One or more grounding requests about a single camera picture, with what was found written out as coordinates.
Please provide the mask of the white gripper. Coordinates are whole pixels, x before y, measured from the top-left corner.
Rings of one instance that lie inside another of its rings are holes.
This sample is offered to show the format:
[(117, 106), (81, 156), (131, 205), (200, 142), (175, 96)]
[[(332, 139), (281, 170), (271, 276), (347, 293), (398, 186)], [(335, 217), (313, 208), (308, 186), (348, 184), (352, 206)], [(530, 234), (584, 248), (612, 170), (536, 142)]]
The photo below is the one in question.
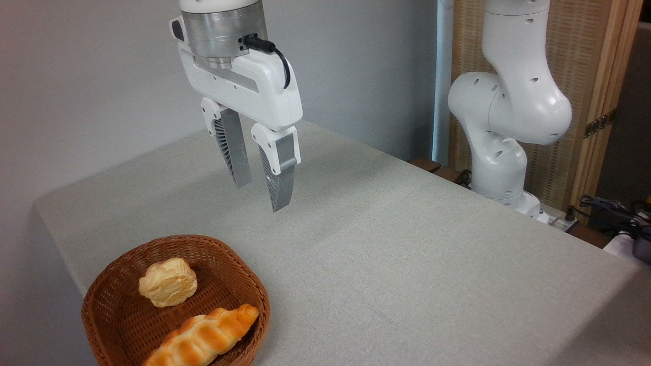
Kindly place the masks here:
[(296, 81), (286, 85), (280, 57), (245, 44), (248, 36), (267, 35), (263, 16), (181, 15), (170, 21), (170, 32), (179, 42), (190, 85), (204, 97), (207, 131), (235, 185), (252, 181), (241, 113), (258, 123), (251, 135), (259, 146), (272, 211), (288, 206), (295, 167), (302, 161), (298, 131), (292, 127), (303, 116), (302, 102)]

